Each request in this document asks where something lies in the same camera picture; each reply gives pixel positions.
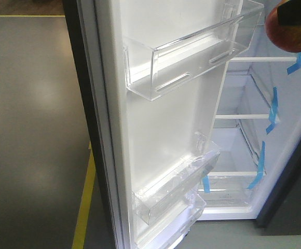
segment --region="black object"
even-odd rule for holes
[[[301,234],[301,141],[260,211],[267,235]]]
[[[301,25],[301,0],[290,0],[277,8],[279,25]]]

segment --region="yellow stripe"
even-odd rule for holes
[[[81,202],[80,202],[76,230],[74,232],[72,249],[84,248],[88,214],[89,214],[90,203],[92,199],[94,181],[95,181],[95,162],[94,162],[93,152],[91,151],[89,156],[89,161],[88,161],[88,168],[87,168],[86,179],[84,183],[83,195],[81,197]]]
[[[65,15],[52,15],[52,16],[49,16],[49,15],[0,15],[0,17],[65,17]]]

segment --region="bottom door bin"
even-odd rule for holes
[[[205,205],[205,201],[192,190],[151,226],[135,216],[139,233],[135,248],[175,248],[187,234],[190,226],[201,216]]]
[[[160,181],[133,192],[136,215],[149,226],[156,224],[163,214],[177,208],[178,200],[186,201],[182,200],[182,196],[214,168],[219,154],[219,148],[210,141],[203,155],[182,157],[175,164],[174,170]]]

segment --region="red apple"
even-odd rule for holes
[[[301,52],[301,25],[279,25],[277,8],[289,0],[282,0],[268,15],[265,30],[268,38],[279,48],[298,53]]]

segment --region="crisper drawer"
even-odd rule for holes
[[[212,139],[221,148],[219,159],[199,184],[199,194],[208,208],[249,206],[253,192],[266,174],[258,176],[259,152],[251,151],[238,125],[236,128],[214,129]]]

